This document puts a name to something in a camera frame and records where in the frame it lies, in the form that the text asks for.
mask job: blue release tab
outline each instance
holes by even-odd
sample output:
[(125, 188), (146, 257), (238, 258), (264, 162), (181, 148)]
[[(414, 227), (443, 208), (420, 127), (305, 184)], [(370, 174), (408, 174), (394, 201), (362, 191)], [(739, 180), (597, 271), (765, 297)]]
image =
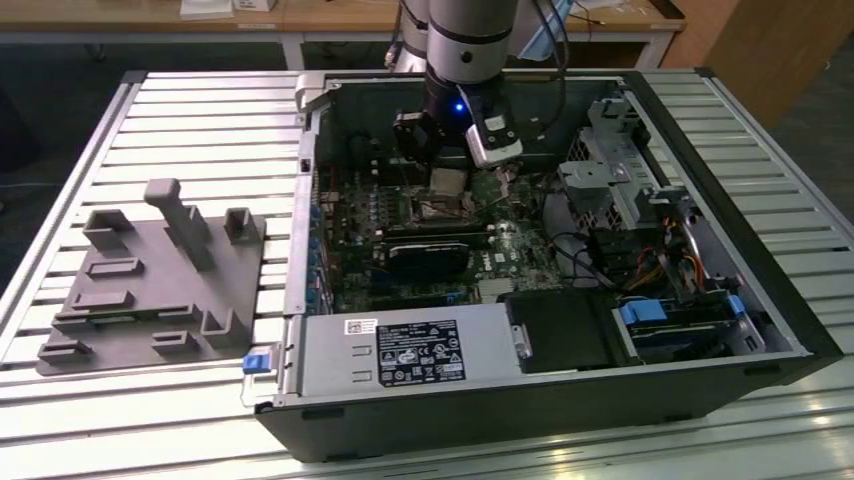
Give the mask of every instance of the blue release tab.
[(631, 325), (635, 322), (661, 322), (667, 320), (667, 314), (657, 300), (632, 300), (619, 308), (623, 323)]
[(246, 375), (269, 373), (269, 354), (249, 354), (242, 357), (242, 373)]
[(732, 313), (736, 317), (740, 317), (747, 309), (744, 308), (744, 303), (741, 302), (741, 298), (737, 295), (729, 295), (727, 297), (727, 301), (729, 302), (729, 308), (732, 308)]

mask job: slotted aluminum surface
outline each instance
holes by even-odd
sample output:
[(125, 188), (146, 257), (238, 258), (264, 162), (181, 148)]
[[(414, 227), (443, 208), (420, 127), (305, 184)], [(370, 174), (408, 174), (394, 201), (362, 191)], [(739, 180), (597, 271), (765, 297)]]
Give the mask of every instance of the slotted aluminum surface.
[[(700, 156), (844, 352), (854, 353), (848, 224), (713, 82), (647, 73)], [(349, 462), (302, 465), (250, 417), (272, 379), (244, 384), (238, 361), (40, 377), (33, 365), (85, 249), (92, 209), (156, 216), (145, 181), (177, 177), (204, 215), (245, 206), (268, 219), (254, 341), (281, 334), (296, 74), (149, 74), (117, 99), (102, 145), (45, 255), (24, 285), (0, 354), (0, 477), (144, 478), (772, 478), (854, 475), (854, 357), (761, 390), (708, 417)], [(676, 181), (663, 155), (663, 170)], [(453, 412), (412, 412), (452, 415)]]

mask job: barcode sticker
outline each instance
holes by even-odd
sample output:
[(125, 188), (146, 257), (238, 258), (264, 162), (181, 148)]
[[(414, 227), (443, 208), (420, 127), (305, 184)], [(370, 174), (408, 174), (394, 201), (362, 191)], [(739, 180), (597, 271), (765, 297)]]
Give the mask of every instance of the barcode sticker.
[(356, 318), (344, 321), (344, 335), (361, 335), (362, 333), (376, 333), (374, 318)]

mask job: power supply label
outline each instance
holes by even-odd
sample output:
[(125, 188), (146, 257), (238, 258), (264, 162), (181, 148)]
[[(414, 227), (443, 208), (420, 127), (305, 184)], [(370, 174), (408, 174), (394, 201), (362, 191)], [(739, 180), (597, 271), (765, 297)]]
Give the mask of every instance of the power supply label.
[(456, 320), (377, 325), (376, 345), (382, 387), (465, 380)]

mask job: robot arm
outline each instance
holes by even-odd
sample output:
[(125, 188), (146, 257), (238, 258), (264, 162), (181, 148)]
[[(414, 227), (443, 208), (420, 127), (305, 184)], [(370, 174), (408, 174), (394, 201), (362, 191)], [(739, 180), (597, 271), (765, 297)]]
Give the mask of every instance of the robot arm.
[(409, 160), (429, 163), (441, 147), (461, 147), (488, 169), (521, 155), (501, 68), (513, 24), (529, 20), (529, 7), (519, 0), (401, 0), (402, 50), (392, 49), (389, 63), (397, 72), (425, 72), (422, 111), (401, 113), (394, 122)]

